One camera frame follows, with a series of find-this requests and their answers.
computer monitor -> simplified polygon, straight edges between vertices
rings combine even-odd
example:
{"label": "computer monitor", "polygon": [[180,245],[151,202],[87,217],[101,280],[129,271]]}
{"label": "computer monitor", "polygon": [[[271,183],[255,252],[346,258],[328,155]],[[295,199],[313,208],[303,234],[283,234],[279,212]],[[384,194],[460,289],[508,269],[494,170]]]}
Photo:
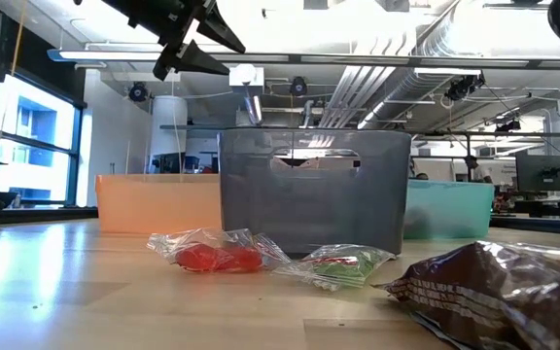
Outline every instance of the computer monitor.
{"label": "computer monitor", "polygon": [[515,168],[519,191],[560,191],[560,156],[515,155]]}

brown snack bag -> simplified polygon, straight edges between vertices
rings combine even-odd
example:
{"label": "brown snack bag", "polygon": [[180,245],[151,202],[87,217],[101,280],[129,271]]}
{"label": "brown snack bag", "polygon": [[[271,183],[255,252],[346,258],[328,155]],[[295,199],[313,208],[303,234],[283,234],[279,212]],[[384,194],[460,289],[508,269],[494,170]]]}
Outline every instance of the brown snack bag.
{"label": "brown snack bag", "polygon": [[373,287],[470,347],[560,349],[559,248],[478,241]]}

clear plastic bag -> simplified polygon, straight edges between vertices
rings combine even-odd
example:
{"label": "clear plastic bag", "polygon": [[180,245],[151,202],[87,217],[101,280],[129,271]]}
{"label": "clear plastic bag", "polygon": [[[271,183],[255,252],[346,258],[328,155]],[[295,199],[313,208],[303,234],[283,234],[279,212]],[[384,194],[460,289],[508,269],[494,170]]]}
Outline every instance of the clear plastic bag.
{"label": "clear plastic bag", "polygon": [[154,233],[147,247],[170,263],[193,272],[255,272],[290,263],[287,255],[264,234],[250,230],[198,228],[174,234]]}
{"label": "clear plastic bag", "polygon": [[362,288],[380,265],[396,256],[381,249],[336,244],[323,246],[299,262],[291,262],[273,273],[299,278],[330,291],[343,286]]}

gray plastic bin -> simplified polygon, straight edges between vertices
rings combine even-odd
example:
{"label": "gray plastic bin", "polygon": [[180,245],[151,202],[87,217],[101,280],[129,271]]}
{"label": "gray plastic bin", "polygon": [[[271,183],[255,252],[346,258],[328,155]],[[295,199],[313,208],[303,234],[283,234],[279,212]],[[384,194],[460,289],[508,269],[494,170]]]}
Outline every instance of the gray plastic bin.
{"label": "gray plastic bin", "polygon": [[224,229],[264,232],[288,253],[335,243],[401,252],[409,135],[236,128],[219,137]]}

orange plastic bin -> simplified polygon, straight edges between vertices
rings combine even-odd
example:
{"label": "orange plastic bin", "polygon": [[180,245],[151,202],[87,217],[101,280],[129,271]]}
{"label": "orange plastic bin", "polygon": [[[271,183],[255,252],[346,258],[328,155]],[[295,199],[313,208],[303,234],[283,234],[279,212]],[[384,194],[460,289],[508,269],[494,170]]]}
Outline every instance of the orange plastic bin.
{"label": "orange plastic bin", "polygon": [[95,189],[102,232],[222,227],[218,174],[99,175]]}

